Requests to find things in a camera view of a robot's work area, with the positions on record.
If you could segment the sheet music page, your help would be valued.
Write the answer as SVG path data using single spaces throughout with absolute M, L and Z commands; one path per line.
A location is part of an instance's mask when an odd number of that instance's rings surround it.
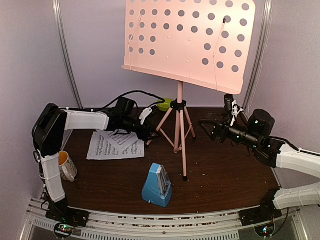
M 93 133 L 86 156 L 87 160 L 104 161 L 121 160 L 124 158 L 125 156 L 116 150 L 103 134 L 99 132 Z
M 145 143 L 138 139 L 137 134 L 132 132 L 125 134 L 107 131 L 107 141 L 112 145 L 114 150 L 111 151 L 113 159 L 135 159 L 145 157 Z

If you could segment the pink music stand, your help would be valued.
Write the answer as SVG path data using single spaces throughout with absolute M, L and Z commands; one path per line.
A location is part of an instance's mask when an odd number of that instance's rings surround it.
M 123 68 L 239 95 L 256 14 L 252 0 L 128 0 Z

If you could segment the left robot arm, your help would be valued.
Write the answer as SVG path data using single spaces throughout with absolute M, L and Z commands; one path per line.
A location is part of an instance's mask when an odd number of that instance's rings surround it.
M 63 138 L 69 130 L 113 131 L 117 135 L 135 133 L 144 142 L 160 137 L 149 122 L 157 104 L 164 98 L 146 107 L 139 116 L 133 116 L 136 101 L 124 93 L 101 108 L 79 109 L 59 107 L 49 103 L 36 121 L 32 131 L 34 158 L 39 164 L 39 176 L 46 189 L 50 209 L 61 222 L 72 218 L 72 211 L 63 189 L 59 169 L 59 156 Z

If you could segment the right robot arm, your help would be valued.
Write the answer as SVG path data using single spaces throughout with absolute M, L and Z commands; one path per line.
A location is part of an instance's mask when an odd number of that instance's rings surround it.
M 289 169 L 316 178 L 320 177 L 319 153 L 298 148 L 287 139 L 271 136 L 275 119 L 265 110 L 256 109 L 247 122 L 241 126 L 231 120 L 199 120 L 198 124 L 208 137 L 224 143 L 230 139 L 246 146 L 263 165 L 271 168 Z M 256 210 L 259 220 L 268 220 L 276 210 L 291 207 L 319 205 L 320 184 L 314 183 L 295 188 L 269 190 Z

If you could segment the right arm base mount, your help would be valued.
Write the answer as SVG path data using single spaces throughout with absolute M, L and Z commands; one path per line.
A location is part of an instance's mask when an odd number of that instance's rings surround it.
M 271 212 L 263 212 L 261 207 L 250 208 L 241 210 L 239 213 L 239 218 L 243 227 L 250 225 L 257 225 L 264 222 L 270 222 L 276 218 L 282 216 L 281 210 L 272 210 Z

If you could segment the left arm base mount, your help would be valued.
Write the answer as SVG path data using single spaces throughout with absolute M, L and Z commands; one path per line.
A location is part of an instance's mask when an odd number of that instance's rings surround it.
M 86 210 L 68 208 L 65 216 L 56 213 L 53 210 L 48 210 L 45 217 L 59 223 L 65 223 L 73 227 L 86 227 L 90 213 Z

